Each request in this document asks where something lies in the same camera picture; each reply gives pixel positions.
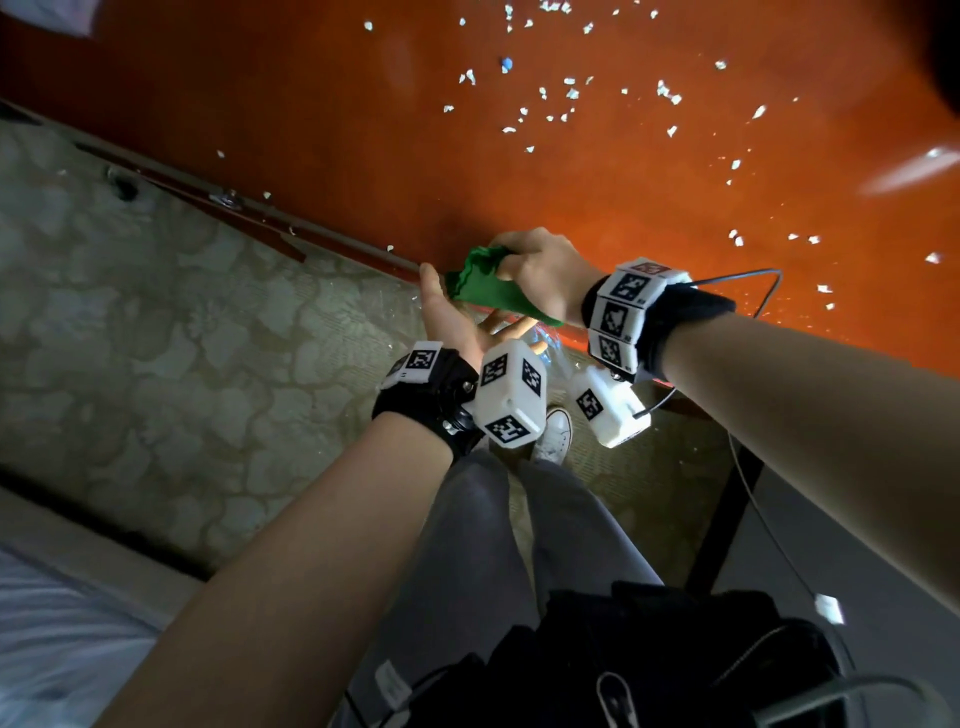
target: patterned floor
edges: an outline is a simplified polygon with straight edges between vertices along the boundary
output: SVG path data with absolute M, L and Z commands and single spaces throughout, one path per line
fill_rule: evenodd
M 101 161 L 0 124 L 0 462 L 127 530 L 222 564 L 358 436 L 420 332 L 406 283 L 322 250 L 297 264 L 147 185 L 123 203 Z M 558 356 L 554 399 L 580 361 Z M 683 583 L 723 430 L 658 413 L 606 450 L 576 428 L 568 464 Z M 529 546 L 520 490 L 512 516 Z

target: shoe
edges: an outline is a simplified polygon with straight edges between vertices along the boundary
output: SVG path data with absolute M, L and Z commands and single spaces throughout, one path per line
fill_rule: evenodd
M 570 420 L 570 413 L 562 407 L 554 407 L 546 413 L 546 427 L 534 444 L 530 459 L 562 465 L 572 442 L 573 421 Z

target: forearm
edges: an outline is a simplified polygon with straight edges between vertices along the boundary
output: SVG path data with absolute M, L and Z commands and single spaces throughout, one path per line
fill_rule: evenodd
M 213 577 L 98 725 L 325 725 L 450 460 L 426 428 L 380 415 Z
M 960 383 L 734 315 L 677 328 L 664 371 L 794 487 L 960 611 Z

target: leg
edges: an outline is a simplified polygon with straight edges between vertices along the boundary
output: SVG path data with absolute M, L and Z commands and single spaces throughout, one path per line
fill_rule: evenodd
M 507 471 L 488 451 L 464 458 L 447 475 L 406 581 L 350 681 L 370 725 L 389 710 L 373 679 L 385 660 L 409 685 L 470 652 L 486 660 L 515 624 L 540 622 L 508 499 Z M 358 722 L 343 705 L 333 725 Z
M 556 589 L 608 595 L 614 581 L 663 583 L 576 475 L 546 460 L 520 463 L 519 473 L 534 526 L 541 613 Z

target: wristband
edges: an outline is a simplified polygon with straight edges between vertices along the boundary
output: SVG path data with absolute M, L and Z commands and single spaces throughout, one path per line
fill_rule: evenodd
M 380 384 L 371 419 L 396 412 L 420 423 L 450 447 L 453 462 L 468 455 L 484 433 L 464 408 L 476 396 L 476 370 L 439 341 L 418 341 Z
M 679 324 L 736 310 L 736 303 L 689 285 L 686 271 L 639 258 L 617 266 L 584 296 L 580 312 L 590 355 L 630 382 L 666 379 L 663 349 Z

